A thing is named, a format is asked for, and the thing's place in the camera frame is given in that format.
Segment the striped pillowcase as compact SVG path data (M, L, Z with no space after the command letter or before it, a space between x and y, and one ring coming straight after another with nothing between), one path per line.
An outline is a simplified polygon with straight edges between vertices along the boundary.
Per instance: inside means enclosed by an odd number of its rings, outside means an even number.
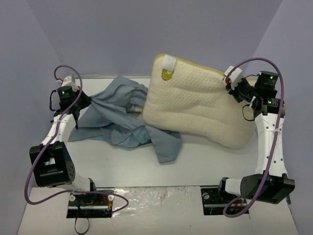
M78 129L72 130L69 142L97 140L124 148L151 143L159 163L175 161L182 147L180 133L151 127L139 118L147 93L144 85L116 77L91 96L91 104L78 120Z

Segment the white pillow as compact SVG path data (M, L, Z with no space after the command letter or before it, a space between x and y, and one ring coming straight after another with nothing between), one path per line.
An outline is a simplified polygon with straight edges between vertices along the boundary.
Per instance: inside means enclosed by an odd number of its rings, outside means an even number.
M230 96L223 72L168 54L153 62L142 111L144 121L163 130L205 136L225 147L240 149L256 126L245 120L253 113Z

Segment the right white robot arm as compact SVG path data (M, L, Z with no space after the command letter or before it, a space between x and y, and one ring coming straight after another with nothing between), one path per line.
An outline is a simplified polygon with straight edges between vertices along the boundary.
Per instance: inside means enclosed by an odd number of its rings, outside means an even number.
M276 97L278 74L261 71L255 85L250 85L239 69L226 80L226 90L240 103L248 102L258 135L258 161L255 173L242 179L222 178L217 197L222 202L234 195L251 200L254 195L261 202L279 204L295 188L288 178L283 158L282 129L284 103Z

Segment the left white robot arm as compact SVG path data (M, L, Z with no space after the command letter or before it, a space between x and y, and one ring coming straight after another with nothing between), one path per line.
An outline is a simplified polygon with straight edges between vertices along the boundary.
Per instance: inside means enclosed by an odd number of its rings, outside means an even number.
M82 191L81 199L88 205L98 200L98 191L92 179L79 175L67 149L69 136L78 128L80 110L91 104L91 98L80 88L66 85L55 92L59 95L60 108L54 111L54 119L48 136L41 144L29 150L33 173L39 187L63 188Z

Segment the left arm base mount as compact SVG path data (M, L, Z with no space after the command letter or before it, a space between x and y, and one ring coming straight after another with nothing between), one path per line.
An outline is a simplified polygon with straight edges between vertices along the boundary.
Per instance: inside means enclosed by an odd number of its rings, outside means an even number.
M114 200L112 188L101 188L103 194L69 195L67 218L111 218Z

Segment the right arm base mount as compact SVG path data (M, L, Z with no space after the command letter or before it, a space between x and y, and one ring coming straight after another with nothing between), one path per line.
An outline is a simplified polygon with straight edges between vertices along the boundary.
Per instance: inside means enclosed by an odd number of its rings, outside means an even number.
M220 194L218 186L201 187L203 214L207 216L223 215L225 206L236 197L236 195L229 193ZM239 199L227 208L226 213L237 214L246 206L246 200Z

